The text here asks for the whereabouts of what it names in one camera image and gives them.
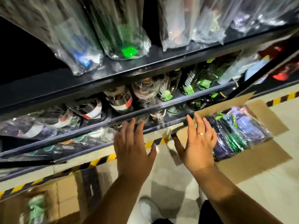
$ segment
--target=left hand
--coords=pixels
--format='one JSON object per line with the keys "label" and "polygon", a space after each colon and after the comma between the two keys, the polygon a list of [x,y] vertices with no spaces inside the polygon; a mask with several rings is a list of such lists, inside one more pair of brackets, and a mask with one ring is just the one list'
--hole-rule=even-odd
{"label": "left hand", "polygon": [[157,151],[153,145],[151,152],[146,153],[143,139],[142,121],[134,133],[135,118],[130,124],[123,123],[122,129],[114,137],[114,150],[117,157],[118,177],[132,181],[140,187],[149,176],[154,164]]}

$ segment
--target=right hand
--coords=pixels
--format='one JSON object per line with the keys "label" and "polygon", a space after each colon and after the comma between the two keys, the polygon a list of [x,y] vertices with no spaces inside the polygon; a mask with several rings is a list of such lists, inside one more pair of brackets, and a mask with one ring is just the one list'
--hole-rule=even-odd
{"label": "right hand", "polygon": [[214,165],[212,150],[218,140],[214,128],[211,127],[205,118],[201,119],[197,113],[195,113],[194,117],[197,122],[197,129],[193,119],[187,115],[188,139],[185,149],[176,135],[173,136],[178,155],[192,175],[195,175],[195,173],[203,168]]}

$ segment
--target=white shoe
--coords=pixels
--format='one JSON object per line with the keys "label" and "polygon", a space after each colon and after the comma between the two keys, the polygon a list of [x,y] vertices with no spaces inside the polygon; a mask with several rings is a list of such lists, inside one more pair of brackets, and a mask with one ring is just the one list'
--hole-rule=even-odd
{"label": "white shoe", "polygon": [[147,197],[142,197],[139,200],[142,216],[145,223],[152,224],[157,219],[164,219],[158,206]]}

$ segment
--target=metal shelf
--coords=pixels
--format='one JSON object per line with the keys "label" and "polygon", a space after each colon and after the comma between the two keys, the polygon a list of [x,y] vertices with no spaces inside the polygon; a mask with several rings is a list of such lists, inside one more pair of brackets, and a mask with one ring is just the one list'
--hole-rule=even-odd
{"label": "metal shelf", "polygon": [[61,68],[15,80],[0,86],[0,121],[288,36],[297,32],[298,26],[298,23],[262,25],[247,35],[228,29],[224,45],[191,42],[187,47],[166,52],[153,45],[148,55],[140,59],[114,61],[105,57],[102,67],[80,77],[73,76],[68,68]]}
{"label": "metal shelf", "polygon": [[81,135],[84,135],[84,134],[87,134],[94,130],[97,130],[101,127],[109,126],[112,124],[116,124],[118,122],[122,122],[122,121],[125,121],[128,119],[131,119],[132,117],[137,117],[137,116],[149,114],[149,113],[152,113],[152,112],[155,112],[158,110],[167,109],[170,106],[177,105],[180,103],[185,103],[189,100],[195,99],[200,96],[204,96],[207,94],[211,94],[213,92],[219,92],[221,90],[225,90],[227,88],[233,87],[235,84],[236,84],[235,82],[229,82],[226,85],[217,84],[217,85],[213,85],[211,88],[206,89],[206,90],[198,90],[194,94],[191,94],[191,95],[183,95],[177,89],[173,95],[173,99],[170,101],[161,101],[158,98],[156,98],[157,99],[156,105],[153,105],[146,109],[136,110],[136,111],[133,111],[131,113],[128,113],[128,114],[125,114],[122,116],[114,116],[112,113],[112,110],[108,109],[108,111],[107,111],[108,116],[103,122],[92,124],[92,125],[80,128],[75,131],[67,132],[62,135],[58,135],[58,136],[48,138],[48,139],[45,139],[42,141],[33,142],[31,144],[23,145],[18,148],[14,148],[14,149],[11,149],[8,151],[1,152],[0,157],[7,158],[7,157],[15,156],[18,154],[32,152],[32,151],[35,151],[35,150],[43,148],[43,147],[47,147],[50,145],[54,145],[54,144],[57,144],[57,143],[60,143],[63,141],[67,141],[67,140],[79,137]]}

